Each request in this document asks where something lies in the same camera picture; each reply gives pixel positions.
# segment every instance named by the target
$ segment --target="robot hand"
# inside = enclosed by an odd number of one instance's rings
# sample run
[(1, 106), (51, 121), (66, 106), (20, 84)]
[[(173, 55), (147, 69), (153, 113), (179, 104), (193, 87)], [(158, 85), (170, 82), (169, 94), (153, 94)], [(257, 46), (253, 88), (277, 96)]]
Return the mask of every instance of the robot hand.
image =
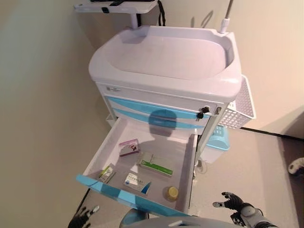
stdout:
[(79, 210), (79, 212), (74, 215), (67, 228), (89, 228), (91, 224), (86, 224), (86, 222), (89, 220), (91, 215), (96, 213), (99, 209), (99, 206), (95, 206), (92, 210), (86, 211), (86, 207), (83, 207), (81, 210)]
[(236, 210), (237, 212), (231, 215), (234, 224), (248, 228), (277, 227), (264, 217), (260, 209), (253, 207), (249, 203), (244, 203), (237, 195), (231, 192), (223, 192), (222, 195), (228, 200), (226, 202), (214, 202), (213, 206)]

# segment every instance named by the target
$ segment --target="gray floor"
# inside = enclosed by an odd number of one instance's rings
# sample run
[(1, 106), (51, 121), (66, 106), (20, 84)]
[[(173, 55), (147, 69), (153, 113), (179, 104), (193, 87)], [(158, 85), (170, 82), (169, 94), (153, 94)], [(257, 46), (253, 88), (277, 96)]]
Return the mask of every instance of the gray floor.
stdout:
[[(290, 177), (286, 171), (289, 162), (303, 156), (303, 142), (245, 130), (230, 130), (229, 134), (231, 149), (207, 164), (207, 172), (198, 173), (193, 181), (189, 214), (231, 222), (231, 210), (212, 206), (224, 200), (221, 192), (230, 191), (262, 209), (279, 227), (303, 227), (296, 212), (297, 208), (303, 217), (303, 178)], [(117, 228), (129, 210), (95, 192), (88, 194), (83, 205), (102, 207), (90, 219), (94, 228)]]

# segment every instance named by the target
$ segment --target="shelf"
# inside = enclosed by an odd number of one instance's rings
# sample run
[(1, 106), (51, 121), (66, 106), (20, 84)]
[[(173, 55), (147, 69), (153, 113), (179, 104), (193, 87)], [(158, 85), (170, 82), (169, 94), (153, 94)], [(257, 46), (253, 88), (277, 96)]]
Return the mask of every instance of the shelf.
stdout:
[(111, 3), (111, 1), (90, 2), (89, 0), (81, 0), (74, 5), (74, 8), (78, 13), (103, 13), (102, 7), (107, 7), (109, 13), (143, 14), (152, 10), (157, 5), (157, 0), (150, 2), (126, 1), (119, 6), (109, 6)]

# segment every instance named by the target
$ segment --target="beige wall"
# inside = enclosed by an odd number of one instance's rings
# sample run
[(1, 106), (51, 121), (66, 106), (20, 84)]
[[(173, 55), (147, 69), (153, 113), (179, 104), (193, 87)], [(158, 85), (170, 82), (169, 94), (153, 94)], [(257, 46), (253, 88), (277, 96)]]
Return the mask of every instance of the beige wall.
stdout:
[[(219, 28), (229, 0), (163, 0), (168, 26)], [(246, 127), (304, 138), (304, 1), (234, 0), (236, 35), (257, 119)]]
[[(94, 52), (73, 0), (0, 4), (1, 227), (67, 227), (86, 188), (75, 176), (106, 136), (88, 74)], [(109, 32), (99, 33), (99, 45)]]

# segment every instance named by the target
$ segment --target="black cable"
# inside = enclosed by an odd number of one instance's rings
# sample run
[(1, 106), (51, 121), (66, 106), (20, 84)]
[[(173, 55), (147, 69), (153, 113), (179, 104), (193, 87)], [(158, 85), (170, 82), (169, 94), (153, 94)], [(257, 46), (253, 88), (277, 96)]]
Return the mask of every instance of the black cable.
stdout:
[(166, 26), (166, 17), (165, 17), (165, 10), (163, 8), (162, 2), (160, 0), (157, 1), (160, 7), (160, 15), (158, 17), (158, 25), (159, 26)]

